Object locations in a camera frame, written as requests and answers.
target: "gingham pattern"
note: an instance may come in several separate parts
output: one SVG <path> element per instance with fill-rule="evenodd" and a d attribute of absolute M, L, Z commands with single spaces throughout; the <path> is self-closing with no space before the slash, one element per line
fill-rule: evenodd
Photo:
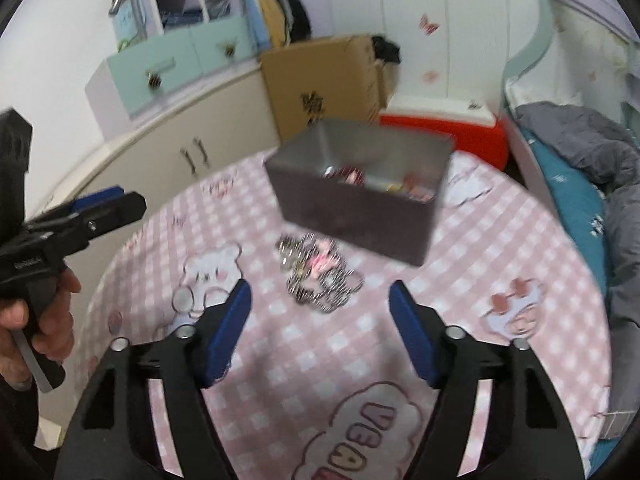
<path fill-rule="evenodd" d="M 236 242 L 242 247 L 239 267 L 254 291 L 253 309 L 228 375 L 204 397 L 241 480 L 292 478 L 305 445 L 326 429 L 341 400 L 372 383 L 398 385 L 420 409 L 423 426 L 428 421 L 436 392 L 415 377 L 388 313 L 393 280 L 404 280 L 415 299 L 436 308 L 447 324 L 504 344 L 481 321 L 491 310 L 492 294 L 509 291 L 515 278 L 536 279 L 546 287 L 544 317 L 530 343 L 588 457 L 608 401 L 606 316 L 586 264 L 535 199 L 475 157 L 457 153 L 450 182 L 464 180 L 476 168 L 476 177 L 490 191 L 460 206 L 443 207 L 428 261 L 420 268 L 340 242 L 348 265 L 364 274 L 366 284 L 345 307 L 326 316 L 296 305 L 287 295 L 274 242 L 283 232 L 303 230 L 282 221 L 262 166 L 265 156 L 247 158 L 190 187 L 117 254 L 79 337 L 77 392 L 113 334 L 134 344 L 147 342 L 159 326 L 171 322 L 172 294 L 188 255 Z M 478 464 L 488 388 L 482 384 L 479 389 L 461 473 Z M 163 462 L 179 474 L 158 384 L 152 387 L 152 400 Z M 407 457 L 398 466 L 404 471 L 409 462 Z M 366 478 L 388 480 L 375 471 Z"/>

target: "pile of trinkets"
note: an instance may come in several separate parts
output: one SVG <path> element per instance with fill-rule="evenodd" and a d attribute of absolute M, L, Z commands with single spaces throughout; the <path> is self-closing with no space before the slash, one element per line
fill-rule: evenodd
<path fill-rule="evenodd" d="M 378 186 L 367 182 L 364 174 L 353 166 L 343 166 L 342 168 L 329 167 L 324 172 L 324 178 L 331 178 L 343 184 L 351 184 L 352 186 L 370 186 L 375 189 Z M 388 193 L 402 194 L 412 200 L 419 202 L 428 202 L 434 197 L 434 192 L 428 187 L 421 184 L 420 179 L 414 173 L 409 173 L 404 176 L 402 184 L 388 184 L 383 187 L 383 191 Z"/>
<path fill-rule="evenodd" d="M 328 314 L 345 305 L 364 285 L 364 276 L 347 269 L 344 257 L 330 238 L 282 235 L 276 243 L 280 265 L 289 274 L 287 291 L 298 304 L 311 304 Z M 317 287 L 307 286 L 316 280 Z"/>

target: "round table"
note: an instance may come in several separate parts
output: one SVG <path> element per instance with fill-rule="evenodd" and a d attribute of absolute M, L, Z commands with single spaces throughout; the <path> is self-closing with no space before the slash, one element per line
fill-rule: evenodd
<path fill-rule="evenodd" d="M 346 434 L 366 422 L 364 406 L 380 405 L 395 410 L 395 421 L 379 432 L 377 447 L 358 447 L 366 466 L 346 476 L 400 478 L 437 396 L 415 375 L 388 311 L 389 286 L 401 279 L 418 303 L 478 340 L 528 338 L 582 456 L 590 455 L 609 395 L 602 297 L 561 225 L 525 189 L 456 152 L 427 262 L 410 267 L 338 242 L 365 284 L 347 305 L 320 314 L 287 293 L 274 244 L 281 234 L 305 231 L 283 221 L 263 168 L 267 155 L 185 190 L 116 255 L 79 336 L 78 393 L 112 338 L 161 338 L 223 301 L 242 276 L 253 289 L 252 312 L 228 373 L 204 392 L 238 477 L 311 480 L 323 467 L 340 471 Z M 478 464 L 487 383 L 461 473 Z M 179 474 L 161 385 L 152 381 L 150 389 L 163 463 Z"/>

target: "human hand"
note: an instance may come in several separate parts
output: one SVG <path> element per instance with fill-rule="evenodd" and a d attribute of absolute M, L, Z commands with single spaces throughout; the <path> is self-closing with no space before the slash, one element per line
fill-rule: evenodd
<path fill-rule="evenodd" d="M 44 311 L 33 336 L 33 349 L 52 361 L 63 361 L 74 346 L 74 318 L 69 312 L 71 294 L 81 290 L 80 281 L 67 269 L 58 278 L 58 291 Z M 0 300 L 0 375 L 9 384 L 29 380 L 31 372 L 14 344 L 9 330 L 21 330 L 27 324 L 29 310 L 23 300 Z"/>

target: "gray box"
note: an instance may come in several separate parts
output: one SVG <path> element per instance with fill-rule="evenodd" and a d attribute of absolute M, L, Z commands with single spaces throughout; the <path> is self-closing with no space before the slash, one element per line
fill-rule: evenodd
<path fill-rule="evenodd" d="M 285 220 L 421 266 L 453 147 L 444 134 L 327 119 L 286 142 L 264 165 Z M 345 166 L 364 173 L 366 186 L 323 178 L 328 168 Z M 433 191 L 431 200 L 380 190 L 409 173 Z"/>

